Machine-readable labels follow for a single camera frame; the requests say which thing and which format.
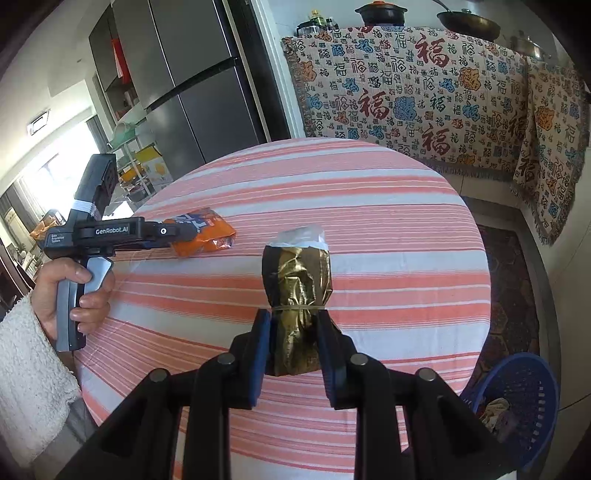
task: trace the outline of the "decorative blanket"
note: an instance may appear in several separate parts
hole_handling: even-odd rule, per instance
[[[448,30],[347,28],[283,39],[308,137],[384,145],[439,172],[511,181],[544,243],[588,142],[574,70]]]

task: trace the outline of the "gripper handle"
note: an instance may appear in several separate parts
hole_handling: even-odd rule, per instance
[[[61,280],[57,285],[57,352],[73,352],[86,346],[86,337],[78,331],[78,322],[70,320],[70,312],[80,306],[80,297],[85,293],[96,291],[103,284],[113,262],[104,257],[90,257],[82,266],[92,274],[92,279],[86,284]]]

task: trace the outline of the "pink and white striped tablecloth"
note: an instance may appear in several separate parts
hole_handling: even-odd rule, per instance
[[[138,215],[164,220],[206,206],[236,229],[232,249],[116,257],[110,316],[77,354],[98,422],[153,368],[195,369],[249,331],[268,306],[265,243],[310,223],[330,247],[327,307],[358,351],[405,372],[431,367],[464,388],[489,329],[490,279],[472,215],[442,176],[366,142],[275,142],[189,173]],[[186,415],[179,452],[185,425]],[[319,372],[265,377],[257,408],[234,411],[230,428],[235,479],[352,478],[355,411],[330,408]]]

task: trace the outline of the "stainless steel refrigerator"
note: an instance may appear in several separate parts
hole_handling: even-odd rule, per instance
[[[235,2],[239,9],[247,4]],[[135,90],[173,178],[276,140],[221,0],[116,0],[113,13]],[[258,40],[244,32],[243,53]]]

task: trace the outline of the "fuzzy white sleeve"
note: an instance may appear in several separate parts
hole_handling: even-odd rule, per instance
[[[0,322],[0,434],[20,466],[31,462],[64,426],[80,398],[33,312],[30,294]]]

